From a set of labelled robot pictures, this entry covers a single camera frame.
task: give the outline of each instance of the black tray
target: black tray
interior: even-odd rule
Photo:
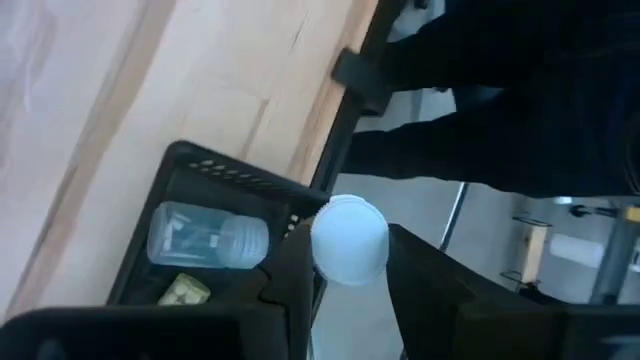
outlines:
[[[157,304],[179,273],[201,281],[211,297],[241,281],[250,270],[155,265],[146,252],[154,210],[164,201],[213,207],[263,219],[270,249],[296,224],[315,213],[329,195],[195,144],[178,141],[167,149],[107,304]],[[323,280],[316,276],[315,288]]]

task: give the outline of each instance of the dark fabric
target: dark fabric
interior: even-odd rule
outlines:
[[[505,90],[432,122],[356,134],[344,172],[533,197],[633,193],[640,1],[473,1],[389,44],[382,69],[396,90]]]

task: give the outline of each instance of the clear plastic container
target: clear plastic container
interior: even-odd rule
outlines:
[[[159,265],[250,269],[268,248],[262,219],[169,201],[153,214],[147,256]]]

